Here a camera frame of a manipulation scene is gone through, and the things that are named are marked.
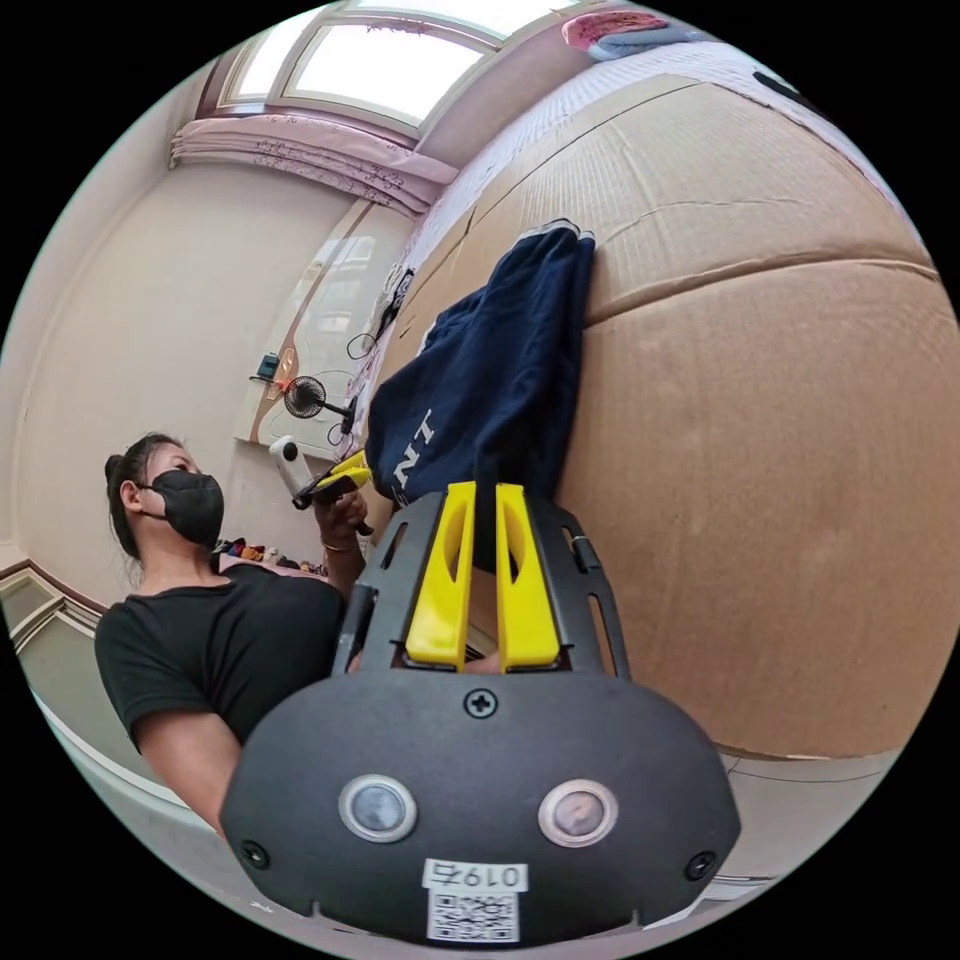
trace qr code label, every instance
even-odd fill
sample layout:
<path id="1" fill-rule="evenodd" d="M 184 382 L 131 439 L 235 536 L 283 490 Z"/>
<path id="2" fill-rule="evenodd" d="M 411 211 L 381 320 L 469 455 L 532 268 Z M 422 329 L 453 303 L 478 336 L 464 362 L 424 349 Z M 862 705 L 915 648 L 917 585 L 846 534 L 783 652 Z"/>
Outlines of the qr code label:
<path id="1" fill-rule="evenodd" d="M 428 892 L 428 939 L 447 943 L 517 943 L 520 940 L 515 893 Z"/>

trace pink curtain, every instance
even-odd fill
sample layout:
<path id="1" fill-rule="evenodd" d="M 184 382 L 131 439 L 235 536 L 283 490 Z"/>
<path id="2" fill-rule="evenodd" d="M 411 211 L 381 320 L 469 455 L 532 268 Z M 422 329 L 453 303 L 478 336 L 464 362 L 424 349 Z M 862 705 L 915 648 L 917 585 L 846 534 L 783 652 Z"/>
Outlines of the pink curtain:
<path id="1" fill-rule="evenodd" d="M 457 170 L 334 120 L 259 115 L 188 123 L 172 163 L 228 161 L 270 167 L 362 197 L 411 219 L 425 213 Z"/>

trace black hair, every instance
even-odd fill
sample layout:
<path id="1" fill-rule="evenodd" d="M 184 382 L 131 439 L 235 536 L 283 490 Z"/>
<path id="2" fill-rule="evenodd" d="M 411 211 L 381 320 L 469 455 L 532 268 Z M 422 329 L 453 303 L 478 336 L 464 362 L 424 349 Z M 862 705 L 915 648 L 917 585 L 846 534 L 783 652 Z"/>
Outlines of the black hair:
<path id="1" fill-rule="evenodd" d="M 130 520 L 120 496 L 120 488 L 127 480 L 143 483 L 146 480 L 147 464 L 157 447 L 183 447 L 179 440 L 165 433 L 148 433 L 136 443 L 131 444 L 124 454 L 115 453 L 107 457 L 103 472 L 107 478 L 107 502 L 110 504 L 110 525 L 128 557 L 140 562 L 140 548 L 133 536 Z"/>

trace wall molding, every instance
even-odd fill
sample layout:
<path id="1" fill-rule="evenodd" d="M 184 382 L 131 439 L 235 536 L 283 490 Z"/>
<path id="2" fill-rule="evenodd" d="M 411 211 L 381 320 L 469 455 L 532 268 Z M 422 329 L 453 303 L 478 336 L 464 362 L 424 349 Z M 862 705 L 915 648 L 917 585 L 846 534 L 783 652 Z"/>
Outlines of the wall molding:
<path id="1" fill-rule="evenodd" d="M 98 614 L 98 616 L 103 616 L 109 609 L 109 607 L 93 600 L 90 597 L 85 597 L 82 593 L 74 590 L 73 587 L 67 586 L 61 580 L 58 580 L 55 576 L 48 573 L 43 569 L 38 563 L 35 563 L 29 557 L 25 560 L 19 560 L 17 563 L 11 564 L 9 567 L 4 567 L 0 570 L 0 581 L 6 580 L 8 577 L 12 577 L 17 573 L 23 573 L 24 570 L 29 570 L 31 573 L 35 574 L 36 577 L 40 580 L 45 581 L 54 590 L 58 593 L 62 593 L 68 600 L 72 600 L 79 607 L 86 607 L 86 609 L 93 611 Z"/>

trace white wall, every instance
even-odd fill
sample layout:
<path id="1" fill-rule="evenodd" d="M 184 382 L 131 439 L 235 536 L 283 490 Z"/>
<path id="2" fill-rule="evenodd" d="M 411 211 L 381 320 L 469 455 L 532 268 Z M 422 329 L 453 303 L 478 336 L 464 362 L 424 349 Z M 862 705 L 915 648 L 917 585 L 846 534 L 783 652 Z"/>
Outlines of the white wall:
<path id="1" fill-rule="evenodd" d="M 267 451 L 231 434 L 277 312 L 351 203 L 259 168 L 161 174 L 84 265 L 40 358 L 14 477 L 24 553 L 101 603 L 128 592 L 103 464 L 162 430 L 223 484 L 225 536 L 319 561 Z"/>
<path id="2" fill-rule="evenodd" d="M 73 278 L 127 211 L 167 172 L 170 137 L 199 98 L 205 69 L 151 107 L 111 148 L 74 194 L 46 240 L 20 294 L 0 355 L 0 556 L 19 556 L 12 513 L 16 435 L 23 399 Z"/>
<path id="3" fill-rule="evenodd" d="M 419 149 L 459 169 L 520 114 L 592 63 L 584 51 L 567 46 L 561 24 L 552 24 L 481 72 L 427 130 Z"/>

